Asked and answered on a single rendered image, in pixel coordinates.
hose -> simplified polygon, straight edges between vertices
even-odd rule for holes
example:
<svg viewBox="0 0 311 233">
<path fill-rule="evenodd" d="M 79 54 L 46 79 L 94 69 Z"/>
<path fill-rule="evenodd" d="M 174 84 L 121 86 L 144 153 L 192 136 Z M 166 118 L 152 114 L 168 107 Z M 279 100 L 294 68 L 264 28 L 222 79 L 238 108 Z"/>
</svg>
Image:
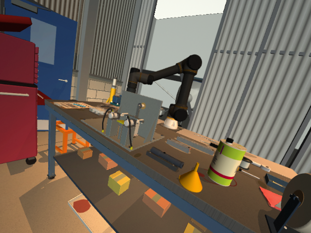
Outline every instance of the hose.
<svg viewBox="0 0 311 233">
<path fill-rule="evenodd" d="M 128 119 L 128 129 L 129 129 L 129 133 L 130 133 L 130 149 L 133 149 L 133 145 L 132 145 L 132 137 L 131 137 L 131 121 L 130 121 L 130 117 L 127 115 L 127 119 Z"/>
<path fill-rule="evenodd" d="M 108 108 L 107 111 L 105 112 L 104 117 L 103 117 L 103 122 L 102 122 L 102 133 L 104 132 L 104 120 L 105 120 L 106 114 L 109 110 L 111 110 L 113 112 L 112 108 Z"/>
</svg>

blue door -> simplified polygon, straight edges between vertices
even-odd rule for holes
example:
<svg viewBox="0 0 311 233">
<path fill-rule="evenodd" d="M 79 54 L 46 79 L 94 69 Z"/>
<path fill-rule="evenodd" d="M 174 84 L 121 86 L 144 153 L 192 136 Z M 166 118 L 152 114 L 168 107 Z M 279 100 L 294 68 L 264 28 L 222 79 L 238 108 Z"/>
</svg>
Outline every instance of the blue door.
<svg viewBox="0 0 311 233">
<path fill-rule="evenodd" d="M 52 100 L 69 100 L 77 22 L 32 2 L 6 0 L 5 14 L 29 17 L 32 26 L 6 34 L 39 47 L 38 91 Z M 38 105 L 38 130 L 48 130 L 48 111 Z"/>
</svg>

floor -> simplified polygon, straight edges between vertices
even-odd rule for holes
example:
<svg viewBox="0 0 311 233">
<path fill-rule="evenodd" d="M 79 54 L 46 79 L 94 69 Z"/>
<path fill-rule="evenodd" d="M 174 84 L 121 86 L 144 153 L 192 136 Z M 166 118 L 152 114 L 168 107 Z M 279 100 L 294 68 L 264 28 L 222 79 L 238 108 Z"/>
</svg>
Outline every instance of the floor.
<svg viewBox="0 0 311 233">
<path fill-rule="evenodd" d="M 82 145 L 71 144 L 68 152 Z M 62 134 L 56 132 L 62 147 Z M 38 154 L 34 165 L 25 159 L 0 164 L 0 231 L 3 233 L 87 233 L 68 201 L 81 192 L 56 164 L 56 177 L 49 180 L 48 132 L 38 132 Z"/>
</svg>

caster wheel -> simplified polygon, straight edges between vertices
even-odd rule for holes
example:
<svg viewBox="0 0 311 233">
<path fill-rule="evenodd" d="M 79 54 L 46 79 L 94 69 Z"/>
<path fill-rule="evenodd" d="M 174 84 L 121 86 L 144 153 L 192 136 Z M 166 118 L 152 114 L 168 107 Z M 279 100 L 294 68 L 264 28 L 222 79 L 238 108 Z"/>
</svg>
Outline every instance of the caster wheel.
<svg viewBox="0 0 311 233">
<path fill-rule="evenodd" d="M 35 164 L 35 162 L 37 162 L 37 159 L 36 159 L 36 157 L 34 158 L 34 159 L 26 159 L 26 163 L 28 164 L 28 165 L 32 165 L 32 164 Z"/>
</svg>

blue table leg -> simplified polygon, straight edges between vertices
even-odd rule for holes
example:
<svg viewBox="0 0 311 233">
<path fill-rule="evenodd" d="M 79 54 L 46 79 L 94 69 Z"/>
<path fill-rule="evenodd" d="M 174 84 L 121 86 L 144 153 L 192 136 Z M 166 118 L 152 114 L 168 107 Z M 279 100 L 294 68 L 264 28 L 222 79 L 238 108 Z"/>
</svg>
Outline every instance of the blue table leg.
<svg viewBox="0 0 311 233">
<path fill-rule="evenodd" d="M 49 168 L 48 178 L 53 179 L 55 177 L 55 140 L 56 140 L 56 117 L 49 113 Z"/>
</svg>

